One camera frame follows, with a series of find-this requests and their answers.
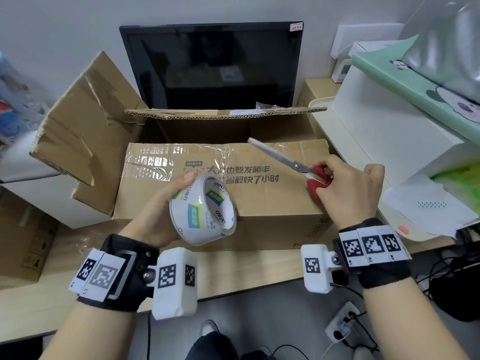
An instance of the red scissors handle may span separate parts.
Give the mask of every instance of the red scissors handle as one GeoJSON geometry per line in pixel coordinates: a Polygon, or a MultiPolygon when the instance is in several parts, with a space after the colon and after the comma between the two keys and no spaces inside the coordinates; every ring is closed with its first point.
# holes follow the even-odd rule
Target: red scissors handle
{"type": "Polygon", "coordinates": [[[321,166],[315,165],[312,167],[315,174],[321,177],[325,181],[325,183],[317,181],[316,179],[307,179],[307,186],[310,193],[312,194],[313,197],[318,199],[320,202],[322,200],[320,199],[320,197],[318,197],[316,189],[327,188],[330,185],[330,183],[332,183],[333,181],[333,178],[325,173],[325,168],[327,168],[326,165],[321,165],[321,166]]]}

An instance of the scissors blade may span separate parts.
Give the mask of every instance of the scissors blade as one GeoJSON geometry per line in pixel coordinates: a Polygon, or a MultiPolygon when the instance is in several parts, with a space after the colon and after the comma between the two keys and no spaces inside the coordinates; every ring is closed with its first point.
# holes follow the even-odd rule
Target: scissors blade
{"type": "Polygon", "coordinates": [[[260,149],[268,156],[278,160],[280,163],[285,164],[287,167],[290,167],[291,169],[296,170],[299,173],[314,173],[314,171],[306,165],[293,161],[285,154],[275,150],[274,148],[269,147],[268,145],[262,143],[261,141],[258,141],[255,138],[249,138],[248,142],[255,146],[257,149],[260,149]]]}

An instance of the silver plastic packaging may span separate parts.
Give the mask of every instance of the silver plastic packaging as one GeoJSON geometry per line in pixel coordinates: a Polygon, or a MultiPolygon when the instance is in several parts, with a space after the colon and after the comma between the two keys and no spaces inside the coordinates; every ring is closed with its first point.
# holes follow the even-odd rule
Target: silver plastic packaging
{"type": "Polygon", "coordinates": [[[429,80],[480,103],[480,0],[435,19],[402,61],[429,80]]]}

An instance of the black wrist strap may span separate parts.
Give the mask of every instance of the black wrist strap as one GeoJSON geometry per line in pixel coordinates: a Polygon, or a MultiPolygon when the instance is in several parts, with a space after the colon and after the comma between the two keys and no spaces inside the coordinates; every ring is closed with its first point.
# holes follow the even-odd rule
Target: black wrist strap
{"type": "MultiPolygon", "coordinates": [[[[362,223],[340,230],[339,232],[353,231],[359,228],[382,226],[384,223],[376,218],[368,218],[362,223]]],[[[359,267],[358,280],[365,289],[384,286],[411,277],[412,273],[406,260],[384,262],[359,267]]]]}
{"type": "Polygon", "coordinates": [[[153,297],[153,288],[146,286],[143,274],[148,266],[157,264],[159,249],[125,236],[111,234],[100,250],[124,258],[125,263],[103,302],[82,296],[77,297],[77,301],[107,310],[136,312],[147,297],[153,297]]]}

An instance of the person's right arm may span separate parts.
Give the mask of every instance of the person's right arm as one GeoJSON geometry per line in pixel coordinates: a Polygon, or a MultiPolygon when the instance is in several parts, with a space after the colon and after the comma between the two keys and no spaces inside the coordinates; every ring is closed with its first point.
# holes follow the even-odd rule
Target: person's right arm
{"type": "MultiPolygon", "coordinates": [[[[376,216],[383,165],[369,164],[362,172],[335,155],[315,165],[327,165],[334,175],[330,186],[316,192],[339,230],[376,216]]],[[[411,277],[364,289],[363,297],[385,359],[468,359],[411,277]]]]}

